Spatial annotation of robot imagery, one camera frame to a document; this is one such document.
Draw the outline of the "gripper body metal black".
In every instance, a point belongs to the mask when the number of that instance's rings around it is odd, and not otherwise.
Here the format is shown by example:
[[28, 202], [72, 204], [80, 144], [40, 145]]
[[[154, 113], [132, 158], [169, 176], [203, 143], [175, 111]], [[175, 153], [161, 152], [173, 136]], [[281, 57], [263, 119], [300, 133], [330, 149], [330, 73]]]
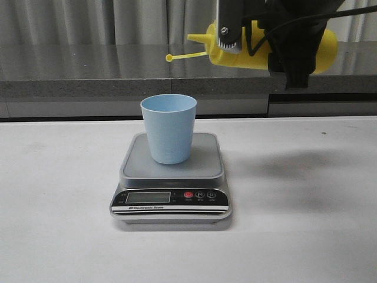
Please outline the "gripper body metal black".
[[226, 52], [240, 52], [242, 36], [252, 34], [252, 21], [261, 29], [265, 20], [275, 17], [309, 17], [327, 22], [342, 4], [342, 1], [217, 1], [217, 45]]

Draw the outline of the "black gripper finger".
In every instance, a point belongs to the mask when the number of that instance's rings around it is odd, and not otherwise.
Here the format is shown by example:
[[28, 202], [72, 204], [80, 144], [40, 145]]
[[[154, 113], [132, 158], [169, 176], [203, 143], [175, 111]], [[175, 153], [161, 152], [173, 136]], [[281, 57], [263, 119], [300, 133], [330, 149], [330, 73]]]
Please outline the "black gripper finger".
[[308, 87], [326, 26], [324, 19], [309, 17], [275, 17], [263, 22], [264, 35], [272, 49], [268, 61], [269, 71], [285, 75], [285, 89]]

